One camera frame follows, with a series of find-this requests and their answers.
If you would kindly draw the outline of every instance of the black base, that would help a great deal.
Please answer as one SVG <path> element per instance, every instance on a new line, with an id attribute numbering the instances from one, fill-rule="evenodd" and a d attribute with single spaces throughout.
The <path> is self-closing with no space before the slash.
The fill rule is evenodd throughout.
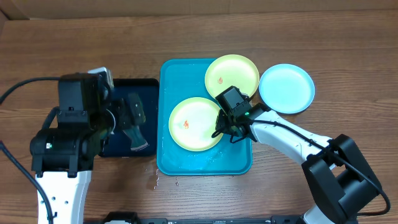
<path id="1" fill-rule="evenodd" d="M 100 222 L 84 222 L 84 224 L 104 224 L 111 220 L 124 220 L 135 224 L 305 224 L 301 215 L 274 215 L 270 218 L 214 218 L 168 220 L 166 218 L 138 219 L 134 212 L 112 212 Z M 358 224 L 358 221 L 348 221 L 346 224 Z"/>

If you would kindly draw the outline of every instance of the wood grain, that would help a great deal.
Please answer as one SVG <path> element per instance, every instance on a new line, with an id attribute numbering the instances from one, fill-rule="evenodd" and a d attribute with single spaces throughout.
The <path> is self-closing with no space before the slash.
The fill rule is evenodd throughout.
<path id="1" fill-rule="evenodd" d="M 171 58 L 241 54 L 261 73 L 296 64 L 311 74 L 317 94 L 306 112 L 286 118 L 314 133 L 354 138 L 392 202 L 388 215 L 360 223 L 396 223 L 397 21 L 398 11 L 11 21 L 0 37 L 0 92 L 26 78 L 100 66 L 117 78 L 158 78 Z M 18 89 L 1 106 L 0 139 L 25 167 L 29 142 L 57 101 L 56 84 L 41 82 Z M 115 210 L 140 217 L 269 217 L 310 208 L 300 166 L 261 144 L 253 144 L 253 154 L 247 174 L 178 180 L 156 173 L 154 157 L 97 158 L 85 218 Z M 4 156 L 0 170 L 1 223 L 35 223 L 33 186 Z M 377 198 L 364 210 L 383 208 Z"/>

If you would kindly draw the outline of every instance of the yellow plate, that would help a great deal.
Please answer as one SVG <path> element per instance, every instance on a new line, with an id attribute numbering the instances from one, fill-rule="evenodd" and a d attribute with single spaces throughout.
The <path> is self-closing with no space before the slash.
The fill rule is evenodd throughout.
<path id="1" fill-rule="evenodd" d="M 213 98 L 232 85 L 238 87 L 241 93 L 252 96 L 259 86 L 259 79 L 259 70 L 248 58 L 225 55 L 207 68 L 205 85 Z"/>
<path id="2" fill-rule="evenodd" d="M 220 107 L 213 101 L 193 97 L 179 103 L 169 119 L 169 131 L 173 140 L 189 151 L 204 151 L 221 139 L 211 135 L 216 129 Z"/>

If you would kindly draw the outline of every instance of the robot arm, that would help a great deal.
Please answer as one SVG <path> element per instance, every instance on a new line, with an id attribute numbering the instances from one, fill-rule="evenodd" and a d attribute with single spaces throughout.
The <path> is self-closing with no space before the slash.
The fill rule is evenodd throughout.
<path id="1" fill-rule="evenodd" d="M 310 133 L 284 120 L 275 111 L 272 110 L 264 112 L 263 114 L 258 116 L 256 120 L 276 121 L 278 123 L 287 125 L 300 132 L 304 136 L 308 137 L 309 139 L 314 140 L 323 147 L 327 147 L 329 145 L 328 141 L 331 139 L 326 136 L 319 136 L 317 134 Z M 316 155 L 321 151 L 321 149 L 312 146 L 310 143 L 304 141 L 302 138 L 286 130 L 285 128 L 281 128 L 280 126 L 274 126 L 272 124 L 254 123 L 250 125 L 250 128 L 257 141 L 274 147 L 299 165 L 305 162 L 309 155 Z"/>
<path id="2" fill-rule="evenodd" d="M 43 128 L 30 142 L 32 170 L 50 201 L 54 224 L 83 223 L 94 157 L 108 146 L 109 135 L 115 128 L 130 130 L 145 122 L 141 101 L 135 93 L 128 99 L 112 99 L 109 71 L 103 68 L 92 73 L 95 74 L 76 73 L 60 78 L 60 106 L 50 112 Z M 55 116 L 58 127 L 50 128 Z M 140 140 L 138 134 L 127 136 Z M 38 203 L 38 223 L 48 223 L 40 194 Z"/>
<path id="3" fill-rule="evenodd" d="M 302 166 L 316 203 L 303 215 L 304 223 L 347 223 L 381 192 L 376 175 L 348 136 L 331 139 L 310 133 L 266 105 L 251 106 L 250 98 L 235 86 L 220 93 L 216 100 L 222 109 L 213 137 L 230 134 L 231 143 L 251 138 L 276 148 Z M 346 169 L 335 177 L 331 172 L 335 165 L 356 170 Z"/>

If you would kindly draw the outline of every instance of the teal tray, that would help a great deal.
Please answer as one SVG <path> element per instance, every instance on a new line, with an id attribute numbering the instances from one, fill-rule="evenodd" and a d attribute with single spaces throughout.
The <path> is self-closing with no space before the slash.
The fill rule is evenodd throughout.
<path id="1" fill-rule="evenodd" d="M 224 135 L 219 143 L 202 152 L 180 147 L 169 132 L 174 107 L 191 97 L 216 102 L 205 87 L 205 73 L 215 58 L 173 59 L 160 70 L 159 115 L 157 127 L 157 166 L 167 175 L 239 175 L 252 165 L 251 140 L 236 144 Z"/>

